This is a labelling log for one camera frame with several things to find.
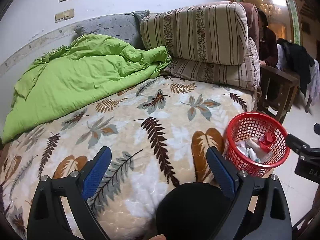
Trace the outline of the green quilt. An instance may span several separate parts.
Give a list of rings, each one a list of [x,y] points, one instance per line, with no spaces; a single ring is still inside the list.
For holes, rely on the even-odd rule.
[[[171,62],[165,46],[140,50],[107,35],[82,35],[36,59],[14,85],[2,141],[149,78]]]

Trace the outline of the grey quilted pillow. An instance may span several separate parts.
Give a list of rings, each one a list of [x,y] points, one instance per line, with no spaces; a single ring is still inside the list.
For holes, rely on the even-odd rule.
[[[127,14],[107,15],[87,20],[76,25],[78,36],[86,34],[108,35],[131,44],[136,49],[144,50],[140,34],[142,19],[150,16],[149,9]]]

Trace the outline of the wall switch plate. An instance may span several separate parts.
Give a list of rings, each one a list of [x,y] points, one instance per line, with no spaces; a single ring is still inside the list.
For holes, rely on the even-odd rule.
[[[55,14],[55,23],[60,21],[69,20],[74,17],[74,9],[69,9],[60,13]]]

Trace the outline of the wooden chair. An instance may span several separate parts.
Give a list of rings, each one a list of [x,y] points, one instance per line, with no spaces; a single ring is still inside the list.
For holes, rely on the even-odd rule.
[[[258,101],[258,111],[282,124],[299,92],[300,78],[295,73],[284,72],[271,66],[261,66],[260,72],[261,97]],[[277,90],[274,102],[268,98],[270,87],[275,87]]]

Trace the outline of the striped cushion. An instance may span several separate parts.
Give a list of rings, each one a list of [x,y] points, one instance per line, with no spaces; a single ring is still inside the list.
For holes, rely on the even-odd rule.
[[[240,3],[192,5],[143,18],[146,49],[165,46],[174,58],[237,66],[248,47],[247,16]]]
[[[239,66],[174,59],[162,70],[162,74],[189,81],[229,85],[255,91],[260,84],[260,63],[257,46],[253,39],[249,37],[244,61]]]

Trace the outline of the red plastic basket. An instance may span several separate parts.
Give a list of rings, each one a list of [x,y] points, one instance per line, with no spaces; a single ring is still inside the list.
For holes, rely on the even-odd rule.
[[[266,132],[272,132],[276,136],[268,153],[258,145],[258,140]],[[284,127],[273,118],[261,113],[242,113],[228,124],[224,156],[239,171],[244,170],[252,176],[264,177],[287,160],[290,149],[286,146],[286,137]]]

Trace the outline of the striped lower cushion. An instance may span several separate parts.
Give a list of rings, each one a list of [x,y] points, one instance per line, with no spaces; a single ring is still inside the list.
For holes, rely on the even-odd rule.
[[[260,63],[257,46],[253,39],[249,37],[244,61],[239,66],[174,59],[162,70],[162,74],[189,81],[229,85],[255,91],[260,84]]]

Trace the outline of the dark clothes on chair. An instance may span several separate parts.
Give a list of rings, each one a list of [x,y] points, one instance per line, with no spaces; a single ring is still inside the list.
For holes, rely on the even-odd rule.
[[[314,59],[303,46],[296,43],[279,38],[277,44],[281,45],[284,50],[286,69],[299,75],[300,90],[306,96],[307,86],[311,82],[310,67],[314,66]]]

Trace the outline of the seated person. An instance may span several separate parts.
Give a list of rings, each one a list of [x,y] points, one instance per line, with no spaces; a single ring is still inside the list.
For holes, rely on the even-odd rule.
[[[278,49],[275,33],[268,27],[265,13],[258,9],[259,61],[261,66],[277,67]]]

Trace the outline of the striped upper cushion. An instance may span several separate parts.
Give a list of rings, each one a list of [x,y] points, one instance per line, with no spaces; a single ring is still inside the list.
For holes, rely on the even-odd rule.
[[[240,3],[192,5],[143,18],[146,49],[165,46],[174,58],[237,66],[248,47],[247,16]]]

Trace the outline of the red crumpled wrapper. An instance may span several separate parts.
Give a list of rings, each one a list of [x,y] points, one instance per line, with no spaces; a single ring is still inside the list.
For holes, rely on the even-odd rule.
[[[259,147],[266,153],[270,152],[271,146],[276,140],[276,136],[272,132],[266,132],[259,140]]]

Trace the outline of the leaf pattern blanket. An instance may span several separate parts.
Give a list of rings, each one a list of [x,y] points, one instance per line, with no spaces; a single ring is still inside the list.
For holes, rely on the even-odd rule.
[[[26,239],[41,176],[65,177],[107,146],[112,162],[88,205],[111,239],[146,239],[166,194],[213,179],[206,150],[222,151],[229,121],[254,103],[234,87],[158,77],[41,124],[4,148],[5,217]]]

